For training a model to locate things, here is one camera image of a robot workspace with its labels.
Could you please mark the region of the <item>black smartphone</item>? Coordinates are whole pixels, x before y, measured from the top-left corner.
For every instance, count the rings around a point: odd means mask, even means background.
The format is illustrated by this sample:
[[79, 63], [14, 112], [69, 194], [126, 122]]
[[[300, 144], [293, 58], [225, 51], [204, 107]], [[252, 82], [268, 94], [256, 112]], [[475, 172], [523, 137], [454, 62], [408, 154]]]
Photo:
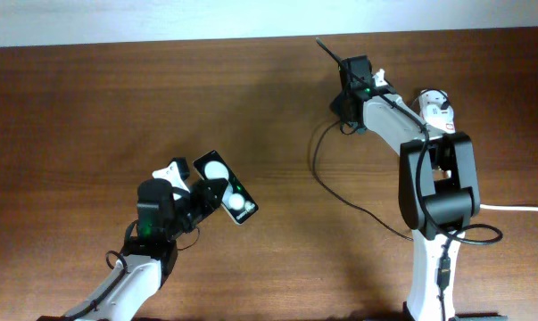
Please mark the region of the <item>black smartphone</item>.
[[242, 225], [259, 209], [258, 203], [217, 151], [205, 153], [193, 161], [193, 166], [202, 179], [218, 179], [226, 184], [221, 205], [237, 225]]

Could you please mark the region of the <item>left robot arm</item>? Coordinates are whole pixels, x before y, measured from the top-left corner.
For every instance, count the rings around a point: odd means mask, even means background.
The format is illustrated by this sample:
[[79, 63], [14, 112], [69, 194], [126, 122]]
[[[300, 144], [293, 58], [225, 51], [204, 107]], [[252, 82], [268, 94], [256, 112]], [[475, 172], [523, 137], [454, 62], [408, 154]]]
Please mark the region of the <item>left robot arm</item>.
[[201, 178], [188, 186], [184, 158], [155, 170], [137, 188], [137, 219], [127, 227], [119, 251], [107, 251], [112, 272], [60, 320], [131, 320], [165, 284], [176, 264], [177, 239], [198, 230], [216, 211], [228, 177]]

